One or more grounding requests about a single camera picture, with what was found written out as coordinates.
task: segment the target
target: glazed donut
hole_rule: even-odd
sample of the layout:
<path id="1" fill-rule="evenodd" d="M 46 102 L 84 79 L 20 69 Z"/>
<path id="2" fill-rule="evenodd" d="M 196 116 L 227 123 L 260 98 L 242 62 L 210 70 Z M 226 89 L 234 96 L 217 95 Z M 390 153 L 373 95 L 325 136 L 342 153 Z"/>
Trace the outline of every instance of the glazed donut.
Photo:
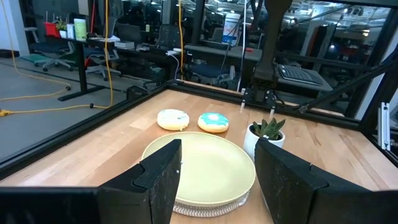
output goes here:
<path id="1" fill-rule="evenodd" d="M 198 125 L 209 133 L 222 133 L 228 129 L 229 121 L 219 113 L 204 113 L 200 115 Z"/>
<path id="2" fill-rule="evenodd" d="M 189 116 L 180 110 L 162 110 L 157 114 L 157 124 L 166 130 L 182 131 L 189 124 Z"/>

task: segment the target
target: red object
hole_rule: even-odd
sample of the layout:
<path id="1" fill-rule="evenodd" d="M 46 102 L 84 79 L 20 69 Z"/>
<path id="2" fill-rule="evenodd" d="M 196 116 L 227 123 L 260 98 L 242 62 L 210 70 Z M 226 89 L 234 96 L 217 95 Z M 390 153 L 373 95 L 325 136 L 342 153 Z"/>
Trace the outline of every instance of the red object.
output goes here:
<path id="1" fill-rule="evenodd" d="M 91 27 L 90 27 L 90 32 L 93 32 L 94 28 L 94 16 L 95 16 L 95 0 L 93 1 L 93 8 L 91 10 Z"/>
<path id="2" fill-rule="evenodd" d="M 45 22 L 45 33 L 54 37 L 61 37 L 60 32 L 57 30 L 57 25 L 52 22 Z"/>

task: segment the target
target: yellow plate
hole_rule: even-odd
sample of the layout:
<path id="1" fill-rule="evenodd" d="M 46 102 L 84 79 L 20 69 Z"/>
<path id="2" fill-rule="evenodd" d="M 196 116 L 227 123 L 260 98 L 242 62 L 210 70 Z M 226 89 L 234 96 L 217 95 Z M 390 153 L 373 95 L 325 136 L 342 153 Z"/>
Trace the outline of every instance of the yellow plate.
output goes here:
<path id="1" fill-rule="evenodd" d="M 252 187 L 256 170 L 250 157 L 221 137 L 198 132 L 179 132 L 151 142 L 142 159 L 173 139 L 182 140 L 180 184 L 176 201 L 196 207 L 226 205 Z"/>

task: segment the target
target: blue frosted donut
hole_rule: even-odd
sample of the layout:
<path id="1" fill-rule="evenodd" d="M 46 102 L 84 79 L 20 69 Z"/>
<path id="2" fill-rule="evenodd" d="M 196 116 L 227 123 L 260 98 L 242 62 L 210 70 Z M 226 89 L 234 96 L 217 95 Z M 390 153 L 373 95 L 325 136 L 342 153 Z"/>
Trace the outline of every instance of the blue frosted donut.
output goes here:
<path id="1" fill-rule="evenodd" d="M 228 118 L 219 113 L 204 113 L 198 119 L 198 125 L 210 133 L 222 133 L 229 127 Z"/>

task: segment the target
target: yellow cable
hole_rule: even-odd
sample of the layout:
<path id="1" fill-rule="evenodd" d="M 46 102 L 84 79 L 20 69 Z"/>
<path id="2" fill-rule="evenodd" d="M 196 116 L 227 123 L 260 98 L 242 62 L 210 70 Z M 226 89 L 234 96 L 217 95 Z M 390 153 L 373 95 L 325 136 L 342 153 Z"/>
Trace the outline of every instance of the yellow cable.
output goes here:
<path id="1" fill-rule="evenodd" d="M 71 88 L 71 85 L 70 85 L 69 83 L 67 83 L 67 82 L 56 81 L 56 80 L 52 80 L 52 79 L 49 79 L 49 78 L 35 77 L 35 76 L 33 76 L 33 75 L 28 75 L 28 74 L 25 74 L 25 73 L 22 73 L 22 72 L 18 71 L 17 65 L 16 65 L 16 60 L 15 60 L 15 55 L 14 55 L 14 43 L 12 42 L 11 31 L 10 31 L 9 22 L 8 22 L 8 17 L 7 17 L 7 14 L 6 14 L 6 7 L 4 6 L 3 0 L 0 0 L 0 1 L 1 1 L 1 5 L 2 5 L 2 11 L 3 11 L 4 17 L 5 17 L 5 19 L 6 19 L 6 25 L 7 25 L 7 30 L 8 30 L 8 38 L 10 39 L 11 55 L 12 55 L 12 61 L 14 62 L 14 69 L 15 69 L 15 71 L 16 71 L 18 74 L 20 74 L 20 75 L 22 75 L 22 76 L 25 76 L 25 77 L 31 77 L 31 78 L 36 78 L 36 79 L 39 79 L 39 80 L 45 80 L 45 81 L 48 81 L 48 82 L 59 83 L 59 84 L 62 84 L 62 85 L 66 85 L 66 86 L 69 87 L 69 89 L 70 89 L 70 88 Z M 40 97 L 54 96 L 54 95 L 57 95 L 57 94 L 60 94 L 60 93 L 62 93 L 62 92 L 64 92 L 64 91 L 66 91 L 66 90 L 67 90 L 67 89 L 64 89 L 64 90 L 58 91 L 58 92 L 56 92 L 56 93 L 45 94 L 45 95 L 18 96 L 18 97 L 12 97 L 12 98 L 3 98 L 3 99 L 0 99 L 0 101 L 6 101 L 6 100 L 20 100 L 20 99 L 27 99 L 27 98 L 40 98 Z"/>
<path id="2" fill-rule="evenodd" d="M 182 5 L 182 2 L 181 2 L 181 0 L 179 0 L 179 1 L 180 1 L 180 4 L 178 4 L 178 27 L 180 28 L 180 44 L 181 44 L 180 71 L 181 71 L 181 80 L 183 80 L 182 68 L 183 68 L 183 64 L 184 64 L 184 45 L 183 45 L 183 39 L 182 39 L 183 35 L 182 35 L 182 28 L 181 28 L 181 20 L 182 20 L 182 17 L 181 17 L 181 5 Z"/>
<path id="3" fill-rule="evenodd" d="M 12 46 L 12 40 L 11 40 L 11 32 L 9 29 L 9 25 L 8 25 L 8 20 L 7 20 L 7 16 L 6 16 L 6 12 L 5 12 L 5 7 L 4 7 L 4 3 L 2 0 L 1 4 L 3 6 L 3 11 L 4 11 L 4 15 L 6 17 L 6 21 L 7 21 L 7 29 L 8 29 L 8 36 L 10 37 L 10 41 L 11 41 L 11 52 L 12 52 L 12 56 L 13 56 L 13 61 L 14 61 L 14 68 L 16 69 L 16 61 L 14 58 L 14 48 Z M 109 27 L 108 27 L 108 0 L 105 0 L 105 49 L 108 49 L 108 34 L 109 34 Z M 108 62 L 108 51 L 105 50 L 105 62 L 106 62 L 106 69 L 108 71 L 108 80 L 109 80 L 109 88 L 111 90 L 111 101 L 109 103 L 108 106 L 96 106 L 93 105 L 93 108 L 100 108 L 100 109 L 108 109 L 113 105 L 113 85 L 112 85 L 112 77 L 111 77 L 111 72 L 109 71 L 109 62 Z M 38 78 L 38 79 L 43 79 L 43 80 L 50 80 L 50 79 L 46 79 L 46 78 L 40 78 L 40 77 L 34 77 L 31 75 L 27 75 L 29 77 L 33 77 L 33 78 Z M 51 80 L 52 82 L 57 82 L 57 83 L 65 83 L 65 82 L 60 82 L 60 81 L 56 81 L 56 80 Z M 33 98 L 33 97 L 41 97 L 43 95 L 39 95 L 39 96 L 20 96 L 20 98 Z M 85 107 L 91 107 L 91 105 L 75 105 L 75 106 L 67 106 L 64 108 L 51 108 L 51 109 L 42 109 L 42 110 L 29 110 L 29 111 L 8 111 L 8 110 L 0 110 L 0 116 L 6 116 L 9 114 L 26 114 L 26 113 L 39 113 L 39 112 L 45 112 L 45 111 L 62 111 L 62 110 L 70 110 L 70 109 L 75 109 L 75 108 L 85 108 Z"/>

